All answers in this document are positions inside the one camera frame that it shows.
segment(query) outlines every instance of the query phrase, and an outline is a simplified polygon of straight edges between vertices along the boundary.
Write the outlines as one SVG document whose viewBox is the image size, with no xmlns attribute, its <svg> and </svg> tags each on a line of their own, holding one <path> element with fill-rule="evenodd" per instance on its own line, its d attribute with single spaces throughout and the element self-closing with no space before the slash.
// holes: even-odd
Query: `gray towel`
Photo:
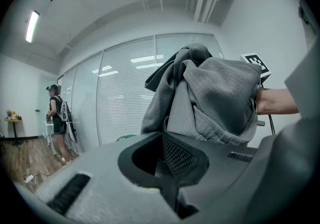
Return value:
<svg viewBox="0 0 320 224">
<path fill-rule="evenodd" d="M 155 92 L 141 134 L 168 131 L 243 145 L 254 136 L 261 66 L 212 57 L 201 44 L 180 49 L 145 82 Z"/>
</svg>

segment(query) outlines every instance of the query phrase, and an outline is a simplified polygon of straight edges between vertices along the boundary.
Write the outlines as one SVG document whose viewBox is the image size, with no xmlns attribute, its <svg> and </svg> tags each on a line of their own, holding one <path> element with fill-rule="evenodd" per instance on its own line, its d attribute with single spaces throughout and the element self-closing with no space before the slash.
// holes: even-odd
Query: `bag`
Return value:
<svg viewBox="0 0 320 224">
<path fill-rule="evenodd" d="M 54 97 L 57 98 L 61 102 L 60 112 L 57 111 L 56 114 L 60 117 L 62 122 L 66 122 L 70 139 L 74 143 L 77 143 L 77 139 L 76 139 L 77 132 L 76 132 L 76 129 L 74 128 L 73 123 L 72 123 L 71 112 L 69 110 L 68 104 L 66 101 L 63 101 L 61 98 L 59 98 L 57 96 L 54 96 Z"/>
</svg>

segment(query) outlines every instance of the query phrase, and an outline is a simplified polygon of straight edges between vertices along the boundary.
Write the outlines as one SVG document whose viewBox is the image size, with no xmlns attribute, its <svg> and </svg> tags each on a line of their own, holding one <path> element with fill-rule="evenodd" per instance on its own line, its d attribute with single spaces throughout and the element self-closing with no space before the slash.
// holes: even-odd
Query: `floor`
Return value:
<svg viewBox="0 0 320 224">
<path fill-rule="evenodd" d="M 53 154 L 52 149 L 47 145 L 44 138 L 21 140 L 20 142 L 22 144 L 19 146 L 12 146 L 12 141 L 0 142 L 0 145 L 4 146 L 1 146 L 2 163 L 12 181 L 18 182 L 31 192 L 34 192 L 41 183 L 50 178 L 51 174 L 62 168 L 65 162 L 61 161 L 62 156 L 54 139 L 53 144 L 57 151 L 56 155 Z M 71 150 L 69 155 L 71 160 L 77 157 Z M 25 184 L 23 176 L 27 174 L 39 174 L 36 182 L 35 179 L 32 181 L 36 183 L 35 185 L 32 183 Z"/>
</svg>

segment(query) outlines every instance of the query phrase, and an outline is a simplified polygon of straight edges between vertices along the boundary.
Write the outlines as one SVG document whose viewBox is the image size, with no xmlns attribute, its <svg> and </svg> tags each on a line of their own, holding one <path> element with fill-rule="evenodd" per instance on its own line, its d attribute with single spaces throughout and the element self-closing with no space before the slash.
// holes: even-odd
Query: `white wall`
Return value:
<svg viewBox="0 0 320 224">
<path fill-rule="evenodd" d="M 193 21 L 193 14 L 184 10 L 159 9 L 142 11 L 106 24 L 90 34 L 67 53 L 62 61 L 60 74 L 88 56 L 114 45 L 155 34 L 166 33 L 207 33 L 213 34 L 222 50 L 228 47 L 219 27 Z"/>
<path fill-rule="evenodd" d="M 256 52 L 272 71 L 266 88 L 285 88 L 284 81 L 307 53 L 301 19 L 298 16 L 299 0 L 234 0 L 222 26 L 230 47 L 224 54 L 227 59 L 238 60 L 240 54 Z M 300 118 L 300 115 L 272 116 L 276 132 Z M 258 127 L 250 146 L 257 147 L 261 139 L 271 134 L 266 122 Z"/>
<path fill-rule="evenodd" d="M 56 75 L 0 54 L 0 131 L 5 137 L 14 137 L 12 124 L 4 121 L 8 109 L 22 116 L 22 123 L 16 124 L 18 137 L 39 135 L 39 115 L 45 119 L 45 113 L 36 113 L 35 109 L 40 108 L 43 97 L 46 106 L 49 106 L 48 92 L 42 86 L 57 81 L 57 78 Z"/>
</svg>

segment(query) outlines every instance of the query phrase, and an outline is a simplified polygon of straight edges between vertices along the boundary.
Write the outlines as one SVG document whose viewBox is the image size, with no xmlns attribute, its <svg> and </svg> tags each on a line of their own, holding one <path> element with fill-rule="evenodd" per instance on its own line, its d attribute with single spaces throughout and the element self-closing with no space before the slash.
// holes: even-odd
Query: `air vent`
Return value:
<svg viewBox="0 0 320 224">
<path fill-rule="evenodd" d="M 230 152 L 228 157 L 242 161 L 242 162 L 251 162 L 253 155 L 240 154 L 236 152 Z"/>
</svg>

